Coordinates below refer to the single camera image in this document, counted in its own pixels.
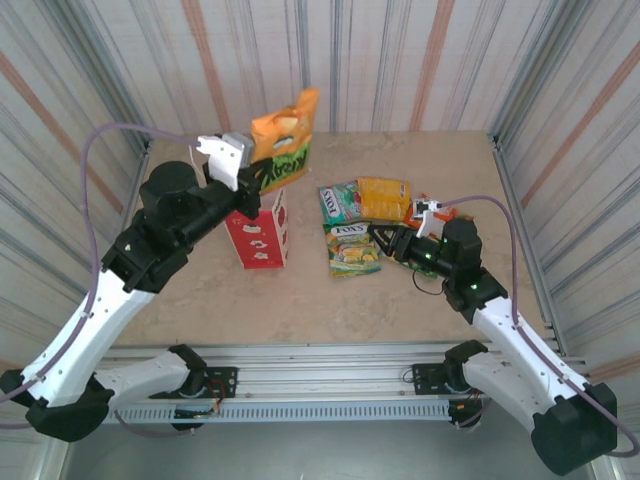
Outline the orange green chips bag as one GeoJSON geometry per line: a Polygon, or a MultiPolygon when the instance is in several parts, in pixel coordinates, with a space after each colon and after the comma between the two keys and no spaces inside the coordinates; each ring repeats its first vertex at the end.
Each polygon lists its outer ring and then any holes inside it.
{"type": "Polygon", "coordinates": [[[251,166],[261,182],[261,195],[299,179],[308,170],[318,102],[319,90],[307,88],[295,104],[251,122],[251,166]]]}

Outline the yellow green Fox's candy bag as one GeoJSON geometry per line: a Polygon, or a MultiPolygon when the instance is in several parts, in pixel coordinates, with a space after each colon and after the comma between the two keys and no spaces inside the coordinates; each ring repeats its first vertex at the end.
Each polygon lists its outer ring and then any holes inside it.
{"type": "Polygon", "coordinates": [[[378,247],[368,232],[369,222],[324,225],[330,275],[345,278],[381,270],[378,247]]]}

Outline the green red Fox's candy bag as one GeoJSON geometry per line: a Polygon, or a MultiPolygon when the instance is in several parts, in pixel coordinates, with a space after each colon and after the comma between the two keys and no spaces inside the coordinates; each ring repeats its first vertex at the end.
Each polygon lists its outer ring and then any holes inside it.
{"type": "Polygon", "coordinates": [[[362,217],[361,195],[356,180],[319,188],[324,223],[347,223],[362,217]]]}

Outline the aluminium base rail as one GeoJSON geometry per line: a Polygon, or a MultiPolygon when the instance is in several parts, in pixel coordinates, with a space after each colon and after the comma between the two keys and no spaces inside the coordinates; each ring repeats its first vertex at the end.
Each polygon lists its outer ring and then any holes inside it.
{"type": "Polygon", "coordinates": [[[239,369],[236,402],[410,400],[409,369],[440,363],[456,341],[196,345],[208,365],[239,369]]]}

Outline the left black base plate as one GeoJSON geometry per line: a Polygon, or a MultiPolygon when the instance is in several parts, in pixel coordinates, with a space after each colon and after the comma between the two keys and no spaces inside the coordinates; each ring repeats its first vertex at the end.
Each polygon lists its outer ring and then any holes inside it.
{"type": "Polygon", "coordinates": [[[185,383],[169,395],[179,399],[234,398],[237,383],[236,367],[206,367],[190,372],[185,383]]]}

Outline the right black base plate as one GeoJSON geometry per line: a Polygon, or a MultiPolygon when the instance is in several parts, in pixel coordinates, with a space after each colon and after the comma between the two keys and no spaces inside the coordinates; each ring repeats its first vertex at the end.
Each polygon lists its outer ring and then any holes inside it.
{"type": "Polygon", "coordinates": [[[410,383],[414,393],[422,396],[483,394],[482,390],[471,387],[463,379],[459,368],[447,367],[443,363],[413,364],[410,383]]]}

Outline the red white paper bag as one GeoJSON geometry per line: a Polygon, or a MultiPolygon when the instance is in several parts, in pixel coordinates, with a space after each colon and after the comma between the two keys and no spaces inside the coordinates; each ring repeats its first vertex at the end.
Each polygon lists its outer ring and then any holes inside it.
{"type": "Polygon", "coordinates": [[[284,268],[290,237],[285,189],[274,190],[261,200],[256,219],[234,212],[225,220],[227,232],[244,269],[284,268]]]}

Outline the orange snack pack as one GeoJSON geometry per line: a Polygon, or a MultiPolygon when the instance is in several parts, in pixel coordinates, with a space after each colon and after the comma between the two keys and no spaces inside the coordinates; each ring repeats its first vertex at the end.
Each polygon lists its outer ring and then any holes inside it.
{"type": "Polygon", "coordinates": [[[411,203],[407,181],[376,178],[357,178],[361,215],[374,220],[401,221],[411,203]]]}

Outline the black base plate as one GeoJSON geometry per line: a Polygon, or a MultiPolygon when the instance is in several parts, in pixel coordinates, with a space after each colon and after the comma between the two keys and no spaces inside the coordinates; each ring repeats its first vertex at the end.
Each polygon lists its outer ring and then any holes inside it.
{"type": "Polygon", "coordinates": [[[422,396],[483,394],[482,390],[471,387],[463,379],[459,368],[447,367],[443,363],[413,364],[410,383],[414,393],[422,396]]]}
{"type": "Polygon", "coordinates": [[[234,398],[237,383],[236,367],[206,367],[190,372],[185,383],[169,395],[179,399],[234,398]]]}

